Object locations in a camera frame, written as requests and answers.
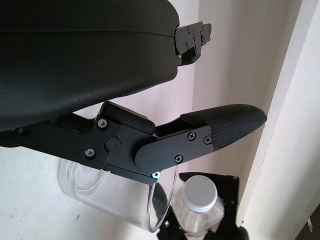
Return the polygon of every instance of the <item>white wall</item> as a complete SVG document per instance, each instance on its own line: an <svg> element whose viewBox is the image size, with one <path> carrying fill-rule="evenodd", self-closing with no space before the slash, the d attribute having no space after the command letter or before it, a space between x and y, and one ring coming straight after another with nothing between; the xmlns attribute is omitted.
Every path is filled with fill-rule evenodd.
<svg viewBox="0 0 320 240"><path fill-rule="evenodd" d="M269 142L312 20L315 4L311 1L308 2L304 1L301 4L301 0L291 0L287 6L281 37L260 106L268 115L268 120L264 128L252 134L246 162L240 176L239 193L242 199L237 213L237 223L239 225L244 219L250 198L259 178Z"/></svg>
<svg viewBox="0 0 320 240"><path fill-rule="evenodd" d="M314 10L317 2L302 6ZM295 239L320 202L320 4L308 16L313 19L304 26L307 36L244 217L254 240Z"/></svg>
<svg viewBox="0 0 320 240"><path fill-rule="evenodd" d="M194 111L227 104L262 106L289 3L200 0L199 20L211 23L212 33L195 64ZM190 162L189 171L240 177L251 138Z"/></svg>

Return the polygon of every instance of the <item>black screw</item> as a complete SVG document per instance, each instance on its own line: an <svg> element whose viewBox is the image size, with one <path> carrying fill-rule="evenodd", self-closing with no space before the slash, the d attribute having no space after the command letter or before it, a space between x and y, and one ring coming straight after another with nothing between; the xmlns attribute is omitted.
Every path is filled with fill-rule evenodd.
<svg viewBox="0 0 320 240"><path fill-rule="evenodd" d="M194 131L191 131L188 133L188 140L193 141L196 139L196 136L197 136L196 133Z"/></svg>
<svg viewBox="0 0 320 240"><path fill-rule="evenodd" d="M203 140L204 144L210 144L211 143L211 137L210 136L206 136Z"/></svg>
<svg viewBox="0 0 320 240"><path fill-rule="evenodd" d="M174 158L174 162L175 162L176 164L182 163L183 160L184 160L184 157L183 157L182 155L177 155L177 156L175 156L175 158Z"/></svg>

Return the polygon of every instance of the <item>water bottle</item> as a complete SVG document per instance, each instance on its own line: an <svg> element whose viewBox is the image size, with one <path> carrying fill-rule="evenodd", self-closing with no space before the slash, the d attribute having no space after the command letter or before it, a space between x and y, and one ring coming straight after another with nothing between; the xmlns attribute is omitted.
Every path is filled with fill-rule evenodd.
<svg viewBox="0 0 320 240"><path fill-rule="evenodd" d="M180 227L193 238L205 235L225 214L216 185L202 175L189 178L176 189L171 206Z"/></svg>

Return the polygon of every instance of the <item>screw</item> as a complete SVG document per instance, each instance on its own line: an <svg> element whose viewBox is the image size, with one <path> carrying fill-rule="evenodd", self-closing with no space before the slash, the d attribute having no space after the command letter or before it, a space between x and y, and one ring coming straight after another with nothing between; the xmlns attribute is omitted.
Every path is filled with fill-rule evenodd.
<svg viewBox="0 0 320 240"><path fill-rule="evenodd" d="M184 157L183 157L182 155L177 155L177 156L175 156L175 158L174 158L174 162L175 162L176 164L182 163L183 160L184 160Z"/></svg>
<svg viewBox="0 0 320 240"><path fill-rule="evenodd" d="M197 136L196 133L194 131L191 131L188 133L188 140L193 141L196 139L196 136Z"/></svg>
<svg viewBox="0 0 320 240"><path fill-rule="evenodd" d="M100 119L98 121L99 128L104 129L106 126L108 126L108 122L105 119Z"/></svg>
<svg viewBox="0 0 320 240"><path fill-rule="evenodd" d="M152 178L154 178L154 179L158 179L159 177L160 177L160 172L159 171L157 171L157 172L152 174Z"/></svg>
<svg viewBox="0 0 320 240"><path fill-rule="evenodd" d="M210 144L211 143L211 137L210 136L206 136L205 138L204 138L204 144Z"/></svg>
<svg viewBox="0 0 320 240"><path fill-rule="evenodd" d="M87 150L84 151L84 155L88 158L91 158L95 155L95 150L88 148Z"/></svg>

